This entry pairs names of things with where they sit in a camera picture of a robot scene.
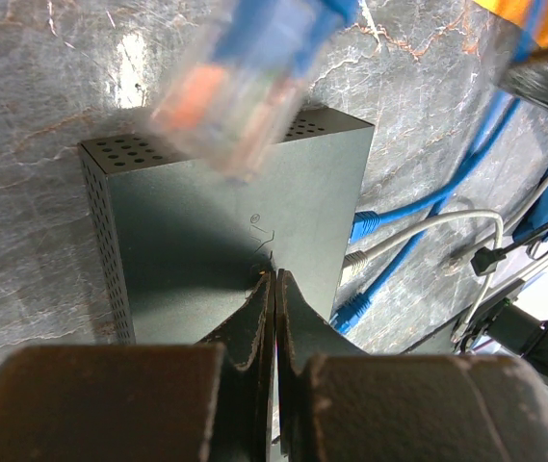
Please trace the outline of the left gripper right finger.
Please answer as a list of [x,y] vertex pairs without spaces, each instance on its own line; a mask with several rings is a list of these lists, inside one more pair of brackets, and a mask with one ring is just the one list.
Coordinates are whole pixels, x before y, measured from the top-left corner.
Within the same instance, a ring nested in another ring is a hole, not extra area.
[[275,285],[281,448],[291,461],[548,461],[538,374],[503,355],[371,355],[288,270]]

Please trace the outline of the dark grey network switch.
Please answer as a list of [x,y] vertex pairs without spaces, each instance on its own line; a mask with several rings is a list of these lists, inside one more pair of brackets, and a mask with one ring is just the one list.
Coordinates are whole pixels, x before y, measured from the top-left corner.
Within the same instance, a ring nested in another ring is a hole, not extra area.
[[331,108],[300,112],[245,183],[141,134],[80,142],[118,340],[196,342],[277,269],[328,318],[374,131]]

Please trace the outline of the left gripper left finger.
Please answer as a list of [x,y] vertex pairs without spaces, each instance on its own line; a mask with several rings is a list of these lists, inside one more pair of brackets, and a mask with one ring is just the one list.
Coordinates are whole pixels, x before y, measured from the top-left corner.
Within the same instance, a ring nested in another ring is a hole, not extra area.
[[274,277],[200,342],[27,346],[0,365],[0,461],[266,461]]

